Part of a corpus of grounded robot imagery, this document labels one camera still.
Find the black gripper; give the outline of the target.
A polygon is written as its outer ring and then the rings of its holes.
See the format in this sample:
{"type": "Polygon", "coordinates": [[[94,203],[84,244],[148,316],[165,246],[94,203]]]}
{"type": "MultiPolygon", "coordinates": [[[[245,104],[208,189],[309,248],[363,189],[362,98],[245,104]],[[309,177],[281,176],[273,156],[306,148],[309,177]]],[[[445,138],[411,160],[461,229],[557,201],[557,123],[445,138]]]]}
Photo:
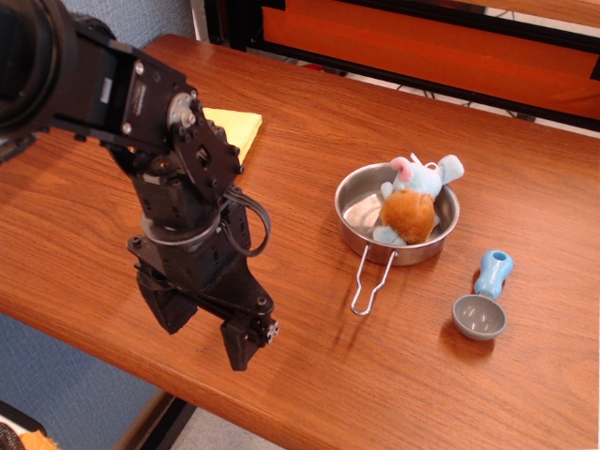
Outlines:
{"type": "Polygon", "coordinates": [[[145,217],[143,234],[127,243],[138,259],[140,292],[159,325],[173,335],[199,309],[217,316],[234,371],[246,371],[278,333],[274,302],[248,268],[248,259],[261,252],[251,246],[248,210],[268,219],[254,202],[226,201],[194,229],[159,227],[145,217]]]}

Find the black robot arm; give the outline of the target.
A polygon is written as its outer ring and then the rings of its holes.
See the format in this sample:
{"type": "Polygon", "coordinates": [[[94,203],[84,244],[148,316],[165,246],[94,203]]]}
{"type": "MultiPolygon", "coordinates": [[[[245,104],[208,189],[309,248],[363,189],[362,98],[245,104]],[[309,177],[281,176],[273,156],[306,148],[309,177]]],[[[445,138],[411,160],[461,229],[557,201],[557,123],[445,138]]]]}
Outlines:
{"type": "Polygon", "coordinates": [[[248,211],[269,216],[235,184],[240,151],[185,75],[59,1],[5,1],[1,158],[49,128],[99,140],[130,178],[142,233],[127,246],[159,324],[175,333],[198,309],[218,316],[231,366],[245,370],[278,332],[273,300],[248,269],[260,253],[248,211]]]}

